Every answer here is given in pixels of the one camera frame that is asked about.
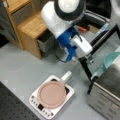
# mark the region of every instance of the black cable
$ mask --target black cable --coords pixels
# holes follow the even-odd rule
[[[55,57],[56,57],[59,61],[61,61],[61,62],[63,62],[63,63],[66,63],[65,61],[61,60],[61,59],[58,57],[58,55],[57,55],[57,53],[56,53],[56,51],[55,51],[55,49],[56,49],[56,47],[55,47],[55,46],[56,46],[56,43],[57,43],[57,40],[55,39],[55,40],[54,40],[54,48],[53,48]]]
[[[77,36],[79,37],[79,39],[80,39],[81,42],[83,41],[82,38],[81,38],[81,36],[80,36],[79,34],[76,34],[76,33],[73,33],[73,34],[71,35],[71,39],[72,39],[75,35],[77,35]]]
[[[101,17],[101,16],[99,16],[99,15],[97,15],[97,14],[95,14],[95,13],[88,12],[88,11],[87,11],[86,13],[93,14],[93,15],[95,15],[95,16],[97,16],[97,17],[103,19],[105,22],[108,22],[105,18],[103,18],[103,17]]]

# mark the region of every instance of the gray floor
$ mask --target gray floor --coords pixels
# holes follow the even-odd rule
[[[92,70],[97,69],[98,64],[100,66],[100,61],[97,60],[94,63]],[[61,63],[55,58],[52,51],[39,60],[10,43],[0,49],[0,81],[42,120],[45,118],[29,104],[31,93],[50,75],[62,77],[68,70],[73,73],[68,84],[74,88],[75,94],[53,120],[105,120],[88,106],[89,81],[78,61]]]

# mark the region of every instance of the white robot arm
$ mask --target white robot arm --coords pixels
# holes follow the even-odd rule
[[[86,56],[92,51],[91,45],[80,36],[73,24],[85,12],[84,0],[55,0],[48,2],[41,16],[56,40],[69,54],[66,62]]]

